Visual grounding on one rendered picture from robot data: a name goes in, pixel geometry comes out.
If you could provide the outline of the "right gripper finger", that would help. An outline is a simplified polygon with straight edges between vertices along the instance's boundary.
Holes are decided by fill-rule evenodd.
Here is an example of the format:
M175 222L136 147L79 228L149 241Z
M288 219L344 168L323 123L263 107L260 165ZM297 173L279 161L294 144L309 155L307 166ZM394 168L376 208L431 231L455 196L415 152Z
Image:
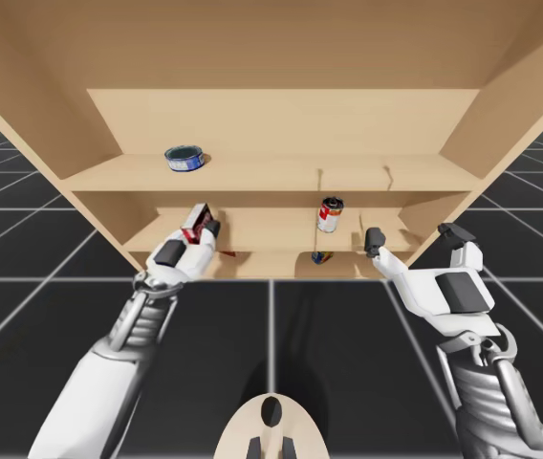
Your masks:
M473 234L455 223L440 224L438 232L443 244L451 251L451 268L470 268L476 272L483 270L483 253Z
M408 271L408 267L384 245L386 237L380 228L370 228L365 232L364 250L374 267L385 277L393 278Z

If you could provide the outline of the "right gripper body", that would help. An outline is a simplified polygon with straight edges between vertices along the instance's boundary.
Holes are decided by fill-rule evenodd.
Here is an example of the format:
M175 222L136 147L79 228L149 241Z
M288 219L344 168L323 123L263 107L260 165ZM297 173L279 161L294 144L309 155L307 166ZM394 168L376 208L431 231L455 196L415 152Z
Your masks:
M407 270L392 277L405 308L445 337L473 332L497 337L489 317L495 302L482 277L470 268Z

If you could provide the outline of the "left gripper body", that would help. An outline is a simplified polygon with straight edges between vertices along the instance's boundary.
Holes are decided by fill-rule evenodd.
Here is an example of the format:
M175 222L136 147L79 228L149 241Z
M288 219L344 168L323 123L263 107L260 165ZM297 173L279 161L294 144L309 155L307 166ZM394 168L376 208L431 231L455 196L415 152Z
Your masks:
M149 284L180 284L202 277L216 250L217 237L203 229L198 244L189 244L180 229L167 236L148 256Z

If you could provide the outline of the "red and white carton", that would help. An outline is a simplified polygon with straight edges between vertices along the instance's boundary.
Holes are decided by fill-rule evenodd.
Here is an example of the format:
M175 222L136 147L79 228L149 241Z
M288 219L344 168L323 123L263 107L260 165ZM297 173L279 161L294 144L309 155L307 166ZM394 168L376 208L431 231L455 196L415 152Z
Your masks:
M196 204L181 226L181 231L187 242L189 244L198 244L203 228L212 220L213 215L208 204Z

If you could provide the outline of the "pale wooden shelf unit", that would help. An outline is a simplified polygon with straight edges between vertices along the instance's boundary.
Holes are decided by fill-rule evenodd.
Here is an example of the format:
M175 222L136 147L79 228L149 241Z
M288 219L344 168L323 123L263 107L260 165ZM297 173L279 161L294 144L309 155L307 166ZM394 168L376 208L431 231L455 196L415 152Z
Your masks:
M135 267L204 202L210 277L373 277L542 130L543 0L0 0L0 131Z

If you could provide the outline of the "red and white can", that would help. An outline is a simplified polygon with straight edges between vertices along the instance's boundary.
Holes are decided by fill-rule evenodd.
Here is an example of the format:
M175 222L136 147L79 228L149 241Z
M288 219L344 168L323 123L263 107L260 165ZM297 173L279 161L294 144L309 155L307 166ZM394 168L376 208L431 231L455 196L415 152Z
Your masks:
M335 196L324 198L318 212L317 228L326 233L334 232L343 209L342 199Z

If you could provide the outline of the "blue flat can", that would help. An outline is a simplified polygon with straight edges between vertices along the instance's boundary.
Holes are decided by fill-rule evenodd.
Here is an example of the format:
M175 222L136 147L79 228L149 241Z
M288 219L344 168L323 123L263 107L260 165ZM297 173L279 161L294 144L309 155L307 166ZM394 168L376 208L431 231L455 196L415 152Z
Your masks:
M190 172L205 165L205 154L197 145L178 145L164 152L164 157L171 170Z

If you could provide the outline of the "tan robot part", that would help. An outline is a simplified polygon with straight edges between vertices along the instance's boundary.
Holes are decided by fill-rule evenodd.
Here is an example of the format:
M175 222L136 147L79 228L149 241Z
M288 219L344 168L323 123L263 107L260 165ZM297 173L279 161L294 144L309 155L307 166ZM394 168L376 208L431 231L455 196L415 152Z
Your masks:
M330 459L315 421L277 393L256 396L232 415L213 459Z

